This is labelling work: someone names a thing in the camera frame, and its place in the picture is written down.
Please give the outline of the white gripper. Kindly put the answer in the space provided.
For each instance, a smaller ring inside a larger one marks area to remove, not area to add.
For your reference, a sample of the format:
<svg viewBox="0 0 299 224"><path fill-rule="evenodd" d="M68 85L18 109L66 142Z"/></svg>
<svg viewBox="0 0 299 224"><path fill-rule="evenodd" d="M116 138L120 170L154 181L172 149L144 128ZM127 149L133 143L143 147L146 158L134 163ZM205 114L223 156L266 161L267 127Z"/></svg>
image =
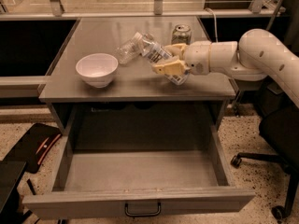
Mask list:
<svg viewBox="0 0 299 224"><path fill-rule="evenodd" d="M156 74L180 76L187 72L193 75L209 73L210 41L196 41L189 46L185 43L171 44L164 47L170 59L160 60L152 66Z"/></svg>

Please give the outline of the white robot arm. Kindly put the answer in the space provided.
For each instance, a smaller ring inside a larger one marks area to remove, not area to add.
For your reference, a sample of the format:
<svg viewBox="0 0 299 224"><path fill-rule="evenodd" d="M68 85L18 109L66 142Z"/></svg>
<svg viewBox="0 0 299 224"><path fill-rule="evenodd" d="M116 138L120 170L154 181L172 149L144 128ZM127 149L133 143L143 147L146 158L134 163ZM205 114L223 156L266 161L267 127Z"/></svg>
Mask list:
<svg viewBox="0 0 299 224"><path fill-rule="evenodd" d="M299 107L299 57L266 30L249 30L239 41L196 41L190 45L169 45L166 49L172 57L153 65L157 74L222 73L244 81L271 77Z"/></svg>

